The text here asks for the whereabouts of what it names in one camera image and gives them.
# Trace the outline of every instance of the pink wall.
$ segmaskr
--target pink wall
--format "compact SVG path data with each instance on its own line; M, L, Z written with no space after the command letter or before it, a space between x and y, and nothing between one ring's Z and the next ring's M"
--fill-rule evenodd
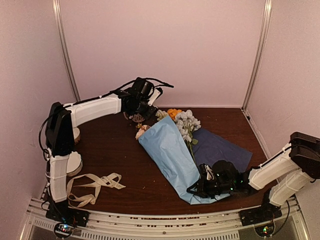
M320 1L274 0L248 111L269 154L300 131L320 138ZM320 236L320 182L297 194L312 240Z
M13 240L45 184L39 127L53 102L74 99L52 1L2 1L0 16L0 238Z
M159 106L242 105L263 0L61 0L61 11L83 99L141 76L175 85Z

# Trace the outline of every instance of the dark wood surface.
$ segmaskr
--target dark wood surface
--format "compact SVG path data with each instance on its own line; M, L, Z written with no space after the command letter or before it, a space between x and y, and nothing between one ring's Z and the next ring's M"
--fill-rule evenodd
M253 153L248 168L266 160L240 109L191 109L193 115L201 120L203 128ZM178 197L144 148L135 140L136 123L126 120L122 113L95 119L79 128L81 140L76 150L83 159L79 174L91 173L102 177L118 173L122 175L121 184L126 186L121 190L102 187L95 205L88 204L85 209L136 215L212 213L260 205L265 190L270 187L252 196L232 196L212 204L189 205ZM89 179L82 178L76 180L74 185L89 182ZM74 187L72 192L80 197L94 194L94 188Z

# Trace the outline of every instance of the light blue wrapping paper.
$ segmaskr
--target light blue wrapping paper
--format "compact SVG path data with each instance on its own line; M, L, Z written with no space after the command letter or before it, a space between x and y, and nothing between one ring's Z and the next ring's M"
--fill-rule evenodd
M149 128L138 141L179 197L187 203L210 204L229 196L222 194L211 199L187 192L187 188L199 179L200 174L175 122L169 116Z

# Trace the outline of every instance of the black mount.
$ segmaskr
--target black mount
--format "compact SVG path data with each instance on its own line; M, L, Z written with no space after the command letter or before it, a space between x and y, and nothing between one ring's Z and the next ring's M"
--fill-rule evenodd
M272 221L282 216L280 207L271 204L269 201L270 191L271 189L264 193L261 206L240 211L242 226Z
M52 198L49 197L49 207L45 214L45 217L52 219L57 222L65 223L70 226L87 226L89 219L89 212L74 208L69 208L68 200L64 200L58 203L53 202Z

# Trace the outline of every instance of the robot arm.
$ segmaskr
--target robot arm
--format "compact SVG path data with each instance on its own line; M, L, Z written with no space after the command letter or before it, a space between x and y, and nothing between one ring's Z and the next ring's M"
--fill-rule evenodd
M284 176L282 181L269 189L263 198L261 207L241 211L243 225L266 221L257 219L261 212L270 213L279 210L288 198L303 188L307 183L320 179L320 139L294 132L290 142L271 159L257 167L239 173L232 163L225 160L216 162L208 179L207 165L200 165L200 179L187 189L203 198L214 198L215 195L250 195L263 189L267 184Z
M161 84L154 86L148 80ZM131 87L125 90L121 89L131 83L133 83ZM77 216L81 215L80 219L87 219L86 214L79 214L80 210L75 212L68 208L67 164L72 158L80 158L81 160L80 154L73 152L75 147L73 128L93 119L120 112L129 116L140 114L143 118L148 119L157 110L153 103L163 93L160 86L174 87L154 78L140 77L124 86L95 98L63 105L56 102L51 106L45 129L47 149L44 149L47 159L46 175L50 183L48 218L57 221L64 219L63 222L68 222L68 218L79 219ZM86 221L82 221L82 224L81 221L76 223L79 226L85 226Z

